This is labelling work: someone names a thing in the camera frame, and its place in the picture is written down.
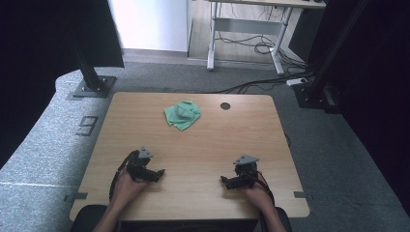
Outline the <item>black box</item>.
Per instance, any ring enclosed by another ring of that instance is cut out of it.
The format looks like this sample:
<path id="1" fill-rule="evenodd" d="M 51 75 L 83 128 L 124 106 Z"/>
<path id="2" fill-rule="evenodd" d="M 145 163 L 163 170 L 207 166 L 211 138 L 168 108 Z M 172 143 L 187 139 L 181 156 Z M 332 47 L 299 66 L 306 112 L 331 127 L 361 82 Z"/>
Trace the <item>black box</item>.
<path id="1" fill-rule="evenodd" d="M 291 37 L 289 48 L 304 62 L 309 63 L 313 44 L 321 23 L 323 10 L 302 9 Z"/>

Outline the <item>dark curtain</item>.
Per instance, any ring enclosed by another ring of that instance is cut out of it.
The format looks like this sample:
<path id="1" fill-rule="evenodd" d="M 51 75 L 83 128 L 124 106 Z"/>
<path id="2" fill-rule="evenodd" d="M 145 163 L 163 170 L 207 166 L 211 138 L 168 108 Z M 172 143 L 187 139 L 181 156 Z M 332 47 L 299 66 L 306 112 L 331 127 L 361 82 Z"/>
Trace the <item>dark curtain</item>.
<path id="1" fill-rule="evenodd" d="M 108 0 L 0 0 L 0 168 L 34 127 L 63 74 L 124 66 Z"/>
<path id="2" fill-rule="evenodd" d="M 324 0 L 312 54 L 410 216 L 410 0 Z"/>

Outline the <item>person's right hand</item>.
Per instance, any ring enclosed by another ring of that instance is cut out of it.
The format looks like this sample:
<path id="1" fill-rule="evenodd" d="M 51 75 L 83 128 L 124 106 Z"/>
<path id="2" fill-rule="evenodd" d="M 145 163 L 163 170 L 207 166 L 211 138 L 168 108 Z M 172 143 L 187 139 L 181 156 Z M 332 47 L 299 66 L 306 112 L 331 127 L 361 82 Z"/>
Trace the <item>person's right hand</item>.
<path id="1" fill-rule="evenodd" d="M 260 184 L 254 184 L 251 188 L 241 188 L 240 193 L 264 214 L 272 213 L 275 210 L 272 199 Z"/>

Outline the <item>white power strip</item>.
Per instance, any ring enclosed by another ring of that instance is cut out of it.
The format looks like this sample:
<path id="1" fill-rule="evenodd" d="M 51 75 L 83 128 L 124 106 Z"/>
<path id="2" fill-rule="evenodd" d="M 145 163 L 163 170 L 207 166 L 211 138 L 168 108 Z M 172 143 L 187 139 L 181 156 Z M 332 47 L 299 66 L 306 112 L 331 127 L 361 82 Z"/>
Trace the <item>white power strip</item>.
<path id="1" fill-rule="evenodd" d="M 305 77 L 301 78 L 293 78 L 286 81 L 287 86 L 299 85 L 299 84 L 306 84 L 308 80 Z"/>

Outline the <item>white desk frame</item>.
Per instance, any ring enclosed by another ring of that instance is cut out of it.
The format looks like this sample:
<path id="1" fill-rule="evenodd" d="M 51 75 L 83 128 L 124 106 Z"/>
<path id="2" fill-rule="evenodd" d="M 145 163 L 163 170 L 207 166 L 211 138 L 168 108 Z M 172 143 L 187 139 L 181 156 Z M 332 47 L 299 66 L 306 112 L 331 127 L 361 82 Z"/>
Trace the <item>white desk frame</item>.
<path id="1" fill-rule="evenodd" d="M 259 34 L 277 36 L 278 39 L 270 49 L 270 56 L 273 60 L 278 75 L 284 75 L 281 61 L 279 59 L 279 49 L 286 32 L 292 11 L 299 9 L 325 9 L 326 3 L 323 0 L 208 0 L 211 3 L 211 36 L 208 46 L 207 70 L 212 71 L 215 67 L 215 39 L 217 32 L 232 32 L 243 34 Z M 281 22 L 224 18 L 218 16 L 219 4 L 241 4 L 248 6 L 268 6 L 283 7 L 284 17 Z"/>

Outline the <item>person's left hand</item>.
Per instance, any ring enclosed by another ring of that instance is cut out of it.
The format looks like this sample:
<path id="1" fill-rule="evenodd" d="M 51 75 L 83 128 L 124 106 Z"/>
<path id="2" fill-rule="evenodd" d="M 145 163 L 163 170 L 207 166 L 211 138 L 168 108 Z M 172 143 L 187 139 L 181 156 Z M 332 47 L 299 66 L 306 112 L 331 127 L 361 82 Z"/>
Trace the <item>person's left hand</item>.
<path id="1" fill-rule="evenodd" d="M 111 205 L 116 210 L 123 210 L 136 196 L 141 193 L 147 186 L 148 182 L 135 182 L 126 168 L 123 168 L 118 176 L 113 195 L 111 198 Z"/>

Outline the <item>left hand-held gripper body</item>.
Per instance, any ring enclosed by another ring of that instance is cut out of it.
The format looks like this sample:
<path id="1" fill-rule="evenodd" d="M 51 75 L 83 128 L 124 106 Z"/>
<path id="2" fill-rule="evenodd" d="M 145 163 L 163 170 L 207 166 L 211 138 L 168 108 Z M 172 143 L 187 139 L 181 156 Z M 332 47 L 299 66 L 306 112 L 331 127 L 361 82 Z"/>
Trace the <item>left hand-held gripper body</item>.
<path id="1" fill-rule="evenodd" d="M 132 151 L 129 154 L 127 171 L 131 175 L 132 180 L 139 181 L 153 181 L 153 175 L 146 165 L 150 162 L 153 155 L 147 150 L 146 147 L 142 147 L 140 150 Z"/>

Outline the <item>black metal stand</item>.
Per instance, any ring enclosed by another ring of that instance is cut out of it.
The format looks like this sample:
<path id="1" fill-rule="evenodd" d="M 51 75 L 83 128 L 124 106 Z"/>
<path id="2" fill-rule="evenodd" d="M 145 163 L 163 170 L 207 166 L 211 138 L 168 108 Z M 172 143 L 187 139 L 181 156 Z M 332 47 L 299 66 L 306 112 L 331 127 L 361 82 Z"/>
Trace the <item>black metal stand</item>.
<path id="1" fill-rule="evenodd" d="M 98 75 L 94 67 L 87 61 L 75 39 L 72 39 L 72 52 L 82 74 L 82 80 L 73 91 L 73 97 L 105 99 L 112 89 L 116 77 Z"/>
<path id="2" fill-rule="evenodd" d="M 336 94 L 326 92 L 329 69 L 337 54 L 366 8 L 368 0 L 326 0 L 321 21 L 307 59 L 307 76 L 311 82 L 292 87 L 301 108 L 326 109 L 337 112 Z"/>

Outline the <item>green cloth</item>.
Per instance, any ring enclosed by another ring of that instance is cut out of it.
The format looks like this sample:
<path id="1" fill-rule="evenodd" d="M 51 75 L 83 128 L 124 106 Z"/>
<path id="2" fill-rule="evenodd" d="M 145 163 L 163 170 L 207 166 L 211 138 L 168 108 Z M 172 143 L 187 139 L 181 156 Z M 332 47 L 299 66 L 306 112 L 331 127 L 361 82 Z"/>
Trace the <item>green cloth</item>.
<path id="1" fill-rule="evenodd" d="M 201 110 L 193 101 L 179 101 L 164 110 L 166 122 L 169 126 L 184 131 L 189 128 L 200 116 Z"/>

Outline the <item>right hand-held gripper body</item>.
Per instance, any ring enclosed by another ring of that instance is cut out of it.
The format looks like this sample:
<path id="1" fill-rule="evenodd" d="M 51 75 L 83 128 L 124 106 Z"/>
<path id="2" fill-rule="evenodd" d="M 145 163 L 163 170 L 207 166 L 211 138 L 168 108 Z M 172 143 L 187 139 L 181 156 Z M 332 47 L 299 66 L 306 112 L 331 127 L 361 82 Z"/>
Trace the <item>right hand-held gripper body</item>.
<path id="1" fill-rule="evenodd" d="M 235 173 L 239 179 L 235 184 L 239 185 L 239 189 L 253 186 L 258 176 L 257 162 L 258 158 L 248 155 L 242 155 L 233 161 Z"/>

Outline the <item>white panel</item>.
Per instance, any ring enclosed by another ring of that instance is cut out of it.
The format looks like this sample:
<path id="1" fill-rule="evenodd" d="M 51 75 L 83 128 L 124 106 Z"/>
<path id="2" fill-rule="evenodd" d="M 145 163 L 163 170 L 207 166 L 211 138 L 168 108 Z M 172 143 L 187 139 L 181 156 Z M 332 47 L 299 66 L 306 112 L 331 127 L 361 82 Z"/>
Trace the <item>white panel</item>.
<path id="1" fill-rule="evenodd" d="M 192 0 L 108 0 L 121 46 L 188 52 Z"/>

